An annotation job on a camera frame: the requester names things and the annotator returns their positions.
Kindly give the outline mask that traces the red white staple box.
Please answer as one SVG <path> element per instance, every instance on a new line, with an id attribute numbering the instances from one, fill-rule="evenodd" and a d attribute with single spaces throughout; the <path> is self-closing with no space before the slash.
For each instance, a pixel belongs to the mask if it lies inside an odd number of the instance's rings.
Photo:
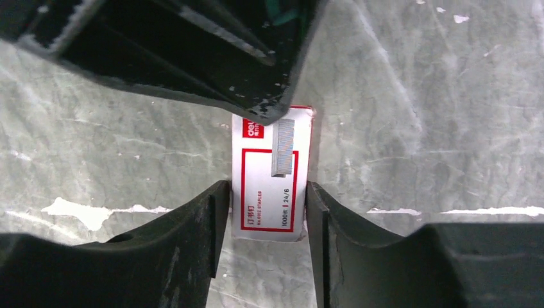
<path id="1" fill-rule="evenodd" d="M 295 242 L 303 230 L 315 111 L 293 106 L 263 126 L 232 117 L 232 235 Z"/>

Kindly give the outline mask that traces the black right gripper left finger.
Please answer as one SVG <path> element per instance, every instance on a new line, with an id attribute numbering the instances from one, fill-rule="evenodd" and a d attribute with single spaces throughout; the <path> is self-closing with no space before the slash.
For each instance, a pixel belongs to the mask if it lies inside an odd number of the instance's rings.
<path id="1" fill-rule="evenodd" d="M 1 235 L 2 307 L 205 307 L 230 184 L 110 240 L 76 246 Z"/>

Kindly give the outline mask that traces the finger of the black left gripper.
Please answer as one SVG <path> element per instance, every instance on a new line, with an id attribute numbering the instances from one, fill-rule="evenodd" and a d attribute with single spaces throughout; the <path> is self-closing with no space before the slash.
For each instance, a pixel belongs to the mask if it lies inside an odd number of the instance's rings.
<path id="1" fill-rule="evenodd" d="M 269 125 L 326 1 L 2 1 L 1 39 L 100 85 Z"/>

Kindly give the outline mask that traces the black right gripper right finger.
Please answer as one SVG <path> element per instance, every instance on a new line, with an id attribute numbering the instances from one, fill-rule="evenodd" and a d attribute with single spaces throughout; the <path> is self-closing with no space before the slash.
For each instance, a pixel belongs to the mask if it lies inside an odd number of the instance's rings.
<path id="1" fill-rule="evenodd" d="M 307 184 L 319 307 L 542 307 L 541 223 L 431 223 L 407 237 Z"/>

